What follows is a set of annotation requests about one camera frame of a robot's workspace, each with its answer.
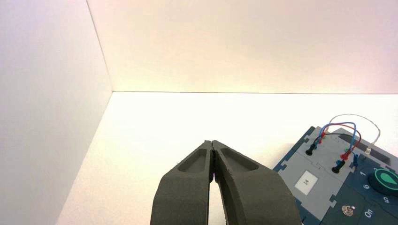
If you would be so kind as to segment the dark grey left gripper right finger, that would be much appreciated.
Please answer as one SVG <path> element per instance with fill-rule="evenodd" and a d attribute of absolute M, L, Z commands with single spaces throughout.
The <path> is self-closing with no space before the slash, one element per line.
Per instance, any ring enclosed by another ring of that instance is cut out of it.
<path fill-rule="evenodd" d="M 226 224 L 301 224 L 295 198 L 277 172 L 219 141 L 212 147 Z"/>

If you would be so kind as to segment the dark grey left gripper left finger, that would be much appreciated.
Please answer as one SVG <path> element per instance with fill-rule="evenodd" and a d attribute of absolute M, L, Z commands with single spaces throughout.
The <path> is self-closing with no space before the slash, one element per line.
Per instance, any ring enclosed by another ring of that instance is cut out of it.
<path fill-rule="evenodd" d="M 153 199 L 152 225 L 207 225 L 214 152 L 204 141 L 160 180 Z"/>

